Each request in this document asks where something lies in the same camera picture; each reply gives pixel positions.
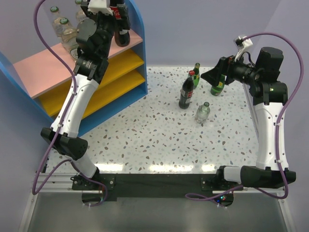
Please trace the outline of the clear soda bottle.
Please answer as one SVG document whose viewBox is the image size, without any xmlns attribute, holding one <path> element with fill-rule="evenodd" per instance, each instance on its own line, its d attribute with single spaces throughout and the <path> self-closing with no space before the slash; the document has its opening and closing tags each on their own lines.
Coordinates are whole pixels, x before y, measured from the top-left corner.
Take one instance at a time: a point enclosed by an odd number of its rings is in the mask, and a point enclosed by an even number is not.
<svg viewBox="0 0 309 232">
<path fill-rule="evenodd" d="M 204 102 L 202 105 L 200 105 L 197 109 L 196 115 L 195 115 L 195 121 L 198 124 L 203 124 L 206 122 L 209 114 L 210 114 L 210 104 L 209 102 Z"/>
<path fill-rule="evenodd" d="M 52 20 L 52 26 L 54 29 L 54 32 L 57 36 L 57 38 L 60 40 L 62 46 L 65 48 L 66 45 L 64 44 L 63 40 L 62 40 L 62 33 L 63 33 L 63 25 L 60 23 L 60 20 L 63 18 L 60 15 L 60 11 L 59 8 L 57 6 L 52 6 L 50 8 L 50 12 L 52 14 L 53 20 Z"/>
<path fill-rule="evenodd" d="M 70 54 L 73 60 L 78 59 L 78 44 L 76 42 L 77 30 L 67 18 L 60 19 L 62 28 L 61 39 L 65 50 Z"/>
</svg>

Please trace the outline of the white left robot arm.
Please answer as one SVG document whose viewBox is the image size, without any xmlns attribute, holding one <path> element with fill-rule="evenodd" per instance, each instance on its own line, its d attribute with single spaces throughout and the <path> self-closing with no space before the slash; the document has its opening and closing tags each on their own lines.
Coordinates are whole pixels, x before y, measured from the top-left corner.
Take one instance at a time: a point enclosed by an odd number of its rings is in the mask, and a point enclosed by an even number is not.
<svg viewBox="0 0 309 232">
<path fill-rule="evenodd" d="M 89 0 L 81 9 L 87 18 L 77 26 L 78 58 L 70 90 L 52 125 L 43 128 L 41 137 L 59 154 L 70 159 L 84 175 L 83 184 L 96 189 L 100 184 L 98 168 L 86 154 L 88 143 L 78 137 L 86 107 L 108 67 L 111 42 L 120 47 L 130 43 L 128 8 L 123 0 Z"/>
</svg>

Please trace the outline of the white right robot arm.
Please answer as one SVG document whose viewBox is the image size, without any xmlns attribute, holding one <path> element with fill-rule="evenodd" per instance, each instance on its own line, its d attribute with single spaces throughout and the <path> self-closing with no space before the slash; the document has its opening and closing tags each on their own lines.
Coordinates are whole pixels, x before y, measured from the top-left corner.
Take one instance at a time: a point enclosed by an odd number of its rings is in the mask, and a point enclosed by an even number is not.
<svg viewBox="0 0 309 232">
<path fill-rule="evenodd" d="M 278 81 L 283 61 L 281 50 L 263 47 L 255 64 L 244 63 L 243 57 L 221 57 L 217 65 L 201 74 L 201 78 L 213 87 L 225 76 L 225 84 L 239 81 L 249 85 L 253 107 L 258 121 L 258 155 L 255 166 L 221 166 L 216 173 L 215 184 L 221 190 L 232 182 L 250 188 L 278 189 L 295 182 L 296 173 L 289 170 L 285 155 L 284 114 L 287 106 L 287 85 Z"/>
</svg>

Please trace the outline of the clear soda bottle shelved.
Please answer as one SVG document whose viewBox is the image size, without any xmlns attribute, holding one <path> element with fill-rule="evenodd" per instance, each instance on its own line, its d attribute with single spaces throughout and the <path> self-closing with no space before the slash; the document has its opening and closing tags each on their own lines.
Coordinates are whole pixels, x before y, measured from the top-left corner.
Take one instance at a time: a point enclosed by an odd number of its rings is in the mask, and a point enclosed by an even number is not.
<svg viewBox="0 0 309 232">
<path fill-rule="evenodd" d="M 75 0 L 75 5 L 76 5 L 76 13 L 75 13 L 75 18 L 77 20 L 78 23 L 82 22 L 83 20 L 87 19 L 86 14 L 84 13 L 84 11 L 81 8 L 81 4 L 83 2 L 83 0 Z"/>
</svg>

